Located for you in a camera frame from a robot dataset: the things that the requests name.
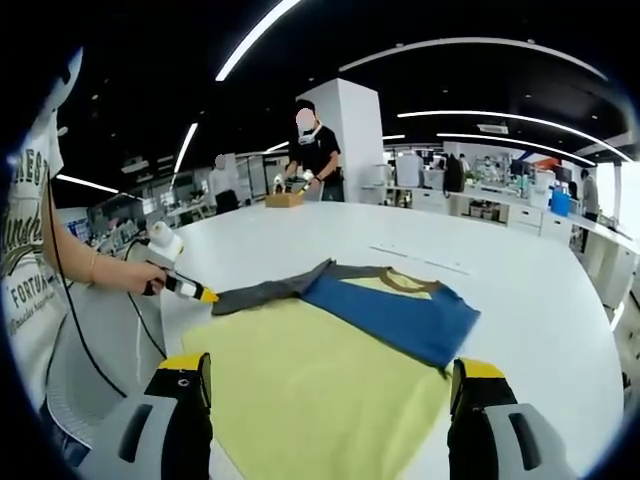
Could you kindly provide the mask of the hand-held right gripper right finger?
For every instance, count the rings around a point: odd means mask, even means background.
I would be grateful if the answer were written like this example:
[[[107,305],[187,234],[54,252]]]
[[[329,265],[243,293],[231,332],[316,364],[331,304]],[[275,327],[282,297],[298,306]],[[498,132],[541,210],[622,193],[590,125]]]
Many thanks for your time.
[[[574,479],[560,435],[520,403],[494,365],[454,360],[447,435],[452,479]]]

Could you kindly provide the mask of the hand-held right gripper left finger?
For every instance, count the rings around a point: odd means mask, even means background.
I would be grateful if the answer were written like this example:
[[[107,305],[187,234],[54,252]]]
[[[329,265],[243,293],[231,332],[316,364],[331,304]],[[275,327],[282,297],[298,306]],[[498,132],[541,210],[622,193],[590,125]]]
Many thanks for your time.
[[[82,479],[207,479],[213,427],[210,355],[172,356],[145,391],[102,422]]]

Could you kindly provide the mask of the person's left hand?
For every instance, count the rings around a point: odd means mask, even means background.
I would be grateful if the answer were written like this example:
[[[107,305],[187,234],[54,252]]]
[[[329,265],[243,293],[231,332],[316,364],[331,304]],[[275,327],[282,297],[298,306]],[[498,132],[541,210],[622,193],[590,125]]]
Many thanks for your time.
[[[128,262],[106,258],[96,271],[96,282],[101,286],[142,295],[147,286],[153,294],[165,286],[166,273],[161,268],[147,262]]]

